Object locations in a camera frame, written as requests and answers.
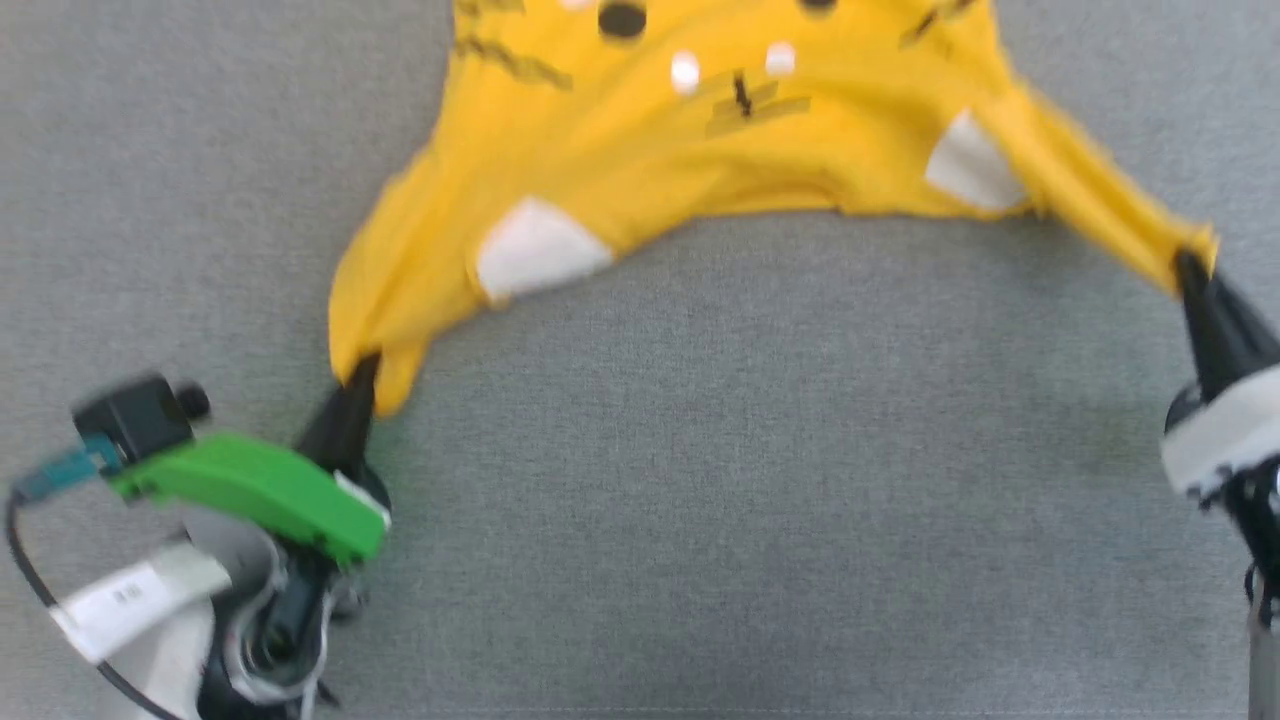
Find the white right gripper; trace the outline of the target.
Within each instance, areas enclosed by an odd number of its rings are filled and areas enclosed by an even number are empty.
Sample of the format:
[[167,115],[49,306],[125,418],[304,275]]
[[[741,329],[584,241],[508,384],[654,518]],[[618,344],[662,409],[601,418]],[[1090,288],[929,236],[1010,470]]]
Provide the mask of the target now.
[[1226,479],[1277,456],[1279,341],[1224,272],[1189,250],[1175,255],[1199,400],[1207,404],[1161,439],[1169,484],[1208,496]]

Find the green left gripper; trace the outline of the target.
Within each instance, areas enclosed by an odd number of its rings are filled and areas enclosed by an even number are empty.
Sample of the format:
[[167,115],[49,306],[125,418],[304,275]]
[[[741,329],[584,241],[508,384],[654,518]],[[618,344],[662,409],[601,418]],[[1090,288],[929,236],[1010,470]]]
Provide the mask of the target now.
[[133,462],[111,474],[109,486],[123,498],[211,509],[339,568],[375,559],[390,511],[343,474],[358,475],[365,466],[380,365],[380,354],[361,357],[311,416],[294,451],[218,432]]

